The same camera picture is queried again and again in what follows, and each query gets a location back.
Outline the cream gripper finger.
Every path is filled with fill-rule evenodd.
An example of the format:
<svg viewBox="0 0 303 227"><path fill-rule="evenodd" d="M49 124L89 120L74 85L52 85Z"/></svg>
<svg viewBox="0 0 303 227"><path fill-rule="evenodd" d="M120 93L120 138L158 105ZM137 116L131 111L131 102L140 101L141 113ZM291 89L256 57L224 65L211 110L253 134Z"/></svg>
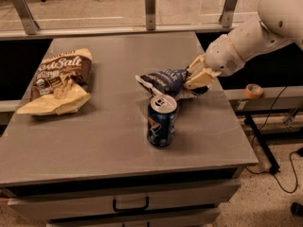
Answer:
<svg viewBox="0 0 303 227"><path fill-rule="evenodd" d="M188 67L187 76L192 78L198 75L205 68L205 57L199 55Z"/></svg>
<svg viewBox="0 0 303 227"><path fill-rule="evenodd" d="M213 83L221 72L212 70L211 68L203 68L200 72L189 73L184 82L184 87L188 90L202 88Z"/></svg>

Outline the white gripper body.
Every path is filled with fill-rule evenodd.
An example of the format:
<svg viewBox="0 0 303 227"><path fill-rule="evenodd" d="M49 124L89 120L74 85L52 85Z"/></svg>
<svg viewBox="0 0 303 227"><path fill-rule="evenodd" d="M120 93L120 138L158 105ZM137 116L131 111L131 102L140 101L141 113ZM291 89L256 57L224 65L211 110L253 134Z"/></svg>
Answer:
<svg viewBox="0 0 303 227"><path fill-rule="evenodd" d="M245 62L227 34L213 41L205 52L205 63L221 77L229 77L243 68Z"/></svg>

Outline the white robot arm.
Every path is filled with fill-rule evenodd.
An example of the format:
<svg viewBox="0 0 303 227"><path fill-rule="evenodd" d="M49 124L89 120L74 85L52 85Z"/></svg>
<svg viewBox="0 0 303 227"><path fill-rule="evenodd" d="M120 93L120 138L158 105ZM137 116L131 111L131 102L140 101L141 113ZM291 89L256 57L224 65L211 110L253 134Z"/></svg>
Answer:
<svg viewBox="0 0 303 227"><path fill-rule="evenodd" d="M259 0L258 14L213 41L187 68L184 87L206 87L254 57L294 43L303 49L303 0Z"/></svg>

